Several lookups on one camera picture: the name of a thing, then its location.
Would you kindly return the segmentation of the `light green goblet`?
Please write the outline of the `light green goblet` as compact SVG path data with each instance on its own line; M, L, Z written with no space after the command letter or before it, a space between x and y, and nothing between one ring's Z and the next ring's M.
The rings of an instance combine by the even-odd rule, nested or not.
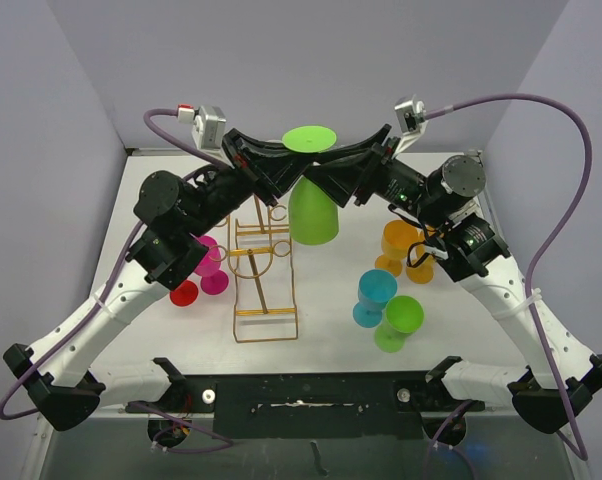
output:
M331 148L336 133L320 125L296 127L282 137L283 145L297 153L320 153ZM301 176L288 202L291 238L302 245L317 246L331 242L339 233L337 205L313 182Z

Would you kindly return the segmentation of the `cyan goblet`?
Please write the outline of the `cyan goblet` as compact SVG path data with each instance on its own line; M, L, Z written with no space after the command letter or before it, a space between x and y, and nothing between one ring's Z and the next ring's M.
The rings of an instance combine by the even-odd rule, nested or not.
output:
M365 272L358 282L358 302L352 312L355 323L363 328L379 325L383 310L397 290L397 281L388 271L372 269Z

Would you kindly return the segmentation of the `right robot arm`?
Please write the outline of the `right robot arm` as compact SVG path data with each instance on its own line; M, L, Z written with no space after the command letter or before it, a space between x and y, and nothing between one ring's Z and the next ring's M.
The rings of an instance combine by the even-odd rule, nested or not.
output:
M534 429L558 433L602 389L602 354L558 320L533 289L531 273L521 272L505 240L475 211L486 183L482 164L455 155L420 174L398 158L413 139L382 127L358 144L314 154L305 176L339 206L377 195L413 217L425 230L427 252L499 323L525 361L509 371L448 357L428 373L429 402L440 409L459 400L510 405Z

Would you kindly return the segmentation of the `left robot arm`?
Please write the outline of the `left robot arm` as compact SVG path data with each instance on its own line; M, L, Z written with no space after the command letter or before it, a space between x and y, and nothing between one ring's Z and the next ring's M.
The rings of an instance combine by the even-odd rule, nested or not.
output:
M209 251L203 235L253 196L276 205L313 162L310 154L237 130L224 135L222 150L225 160L211 159L184 177L150 174L134 207L140 222L105 284L48 335L5 351L17 384L55 430L72 429L106 405L153 402L171 411L183 402L185 378L165 358L103 371L92 364L133 320L188 279Z

